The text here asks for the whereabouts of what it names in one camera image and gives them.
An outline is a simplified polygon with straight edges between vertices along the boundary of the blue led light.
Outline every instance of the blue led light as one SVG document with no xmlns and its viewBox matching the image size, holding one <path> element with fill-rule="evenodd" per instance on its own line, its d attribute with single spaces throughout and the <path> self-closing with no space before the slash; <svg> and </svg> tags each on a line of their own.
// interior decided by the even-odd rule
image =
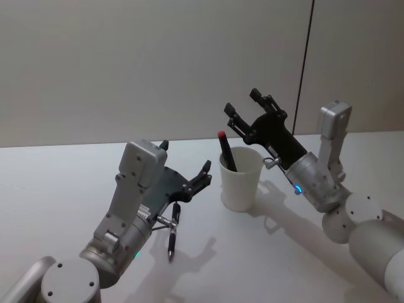
<svg viewBox="0 0 404 303">
<path fill-rule="evenodd" d="M 301 194 L 302 193 L 302 188 L 299 185 L 295 185 L 295 194 Z"/>
</svg>

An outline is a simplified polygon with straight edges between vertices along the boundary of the marker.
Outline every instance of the marker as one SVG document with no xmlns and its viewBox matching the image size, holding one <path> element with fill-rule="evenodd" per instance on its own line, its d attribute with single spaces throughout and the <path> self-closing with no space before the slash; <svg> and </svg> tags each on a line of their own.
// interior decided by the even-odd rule
<svg viewBox="0 0 404 303">
<path fill-rule="evenodd" d="M 181 206 L 175 202 L 172 206 L 172 221 L 175 224 L 179 223 L 179 215 L 181 214 Z M 169 263 L 172 262 L 174 259 L 174 252 L 175 252 L 175 240 L 177 239 L 177 227 L 171 228 L 170 231 L 170 239 L 169 239 L 169 250 L 168 250 L 168 257 Z"/>
<path fill-rule="evenodd" d="M 230 149 L 229 142 L 227 141 L 226 133 L 224 131 L 219 131 L 217 133 L 217 138 L 219 138 L 220 147 L 222 147 L 222 155 L 226 168 L 233 172 L 237 172 L 232 150 Z"/>
</svg>

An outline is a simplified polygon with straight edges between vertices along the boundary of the pen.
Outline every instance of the pen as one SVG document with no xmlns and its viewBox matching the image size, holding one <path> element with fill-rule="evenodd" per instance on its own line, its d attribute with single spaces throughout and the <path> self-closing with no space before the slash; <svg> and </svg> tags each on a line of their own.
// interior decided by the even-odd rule
<svg viewBox="0 0 404 303">
<path fill-rule="evenodd" d="M 217 137 L 219 138 L 220 146 L 222 147 L 223 160 L 225 161 L 227 169 L 237 172 L 232 150 L 230 149 L 229 142 L 227 141 L 226 133 L 224 131 L 219 131 L 217 133 Z"/>
<path fill-rule="evenodd" d="M 172 206 L 172 221 L 175 224 L 179 223 L 179 215 L 181 214 L 181 206 L 175 202 Z M 169 239 L 169 250 L 168 257 L 169 262 L 171 263 L 174 259 L 174 251 L 175 251 L 175 239 L 177 238 L 177 226 L 172 227 L 170 231 L 170 239 Z"/>
</svg>

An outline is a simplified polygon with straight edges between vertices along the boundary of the white paper cup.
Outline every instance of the white paper cup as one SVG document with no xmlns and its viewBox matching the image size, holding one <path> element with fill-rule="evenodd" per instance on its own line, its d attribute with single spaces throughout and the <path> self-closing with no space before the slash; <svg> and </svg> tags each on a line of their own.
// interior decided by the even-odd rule
<svg viewBox="0 0 404 303">
<path fill-rule="evenodd" d="M 219 157 L 222 175 L 222 202 L 230 210 L 247 211 L 255 202 L 263 157 L 248 147 L 231 148 L 237 172 L 227 169 Z"/>
</svg>

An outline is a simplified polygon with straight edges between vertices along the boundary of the black marker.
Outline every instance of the black marker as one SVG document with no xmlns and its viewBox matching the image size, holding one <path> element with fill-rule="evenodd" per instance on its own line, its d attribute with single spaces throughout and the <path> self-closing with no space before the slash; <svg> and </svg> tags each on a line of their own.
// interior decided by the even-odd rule
<svg viewBox="0 0 404 303">
<path fill-rule="evenodd" d="M 175 224 L 179 223 L 179 215 L 181 214 L 181 206 L 177 202 L 172 206 L 172 221 Z M 169 239 L 169 262 L 171 263 L 174 259 L 174 251 L 175 251 L 175 239 L 177 238 L 177 227 L 171 228 L 170 231 L 170 239 Z"/>
<path fill-rule="evenodd" d="M 229 142 L 227 141 L 226 133 L 224 131 L 219 131 L 217 133 L 217 137 L 219 138 L 220 146 L 222 147 L 222 155 L 223 160 L 225 161 L 226 168 L 237 172 L 237 168 L 235 167 L 232 150 L 230 149 Z"/>
</svg>

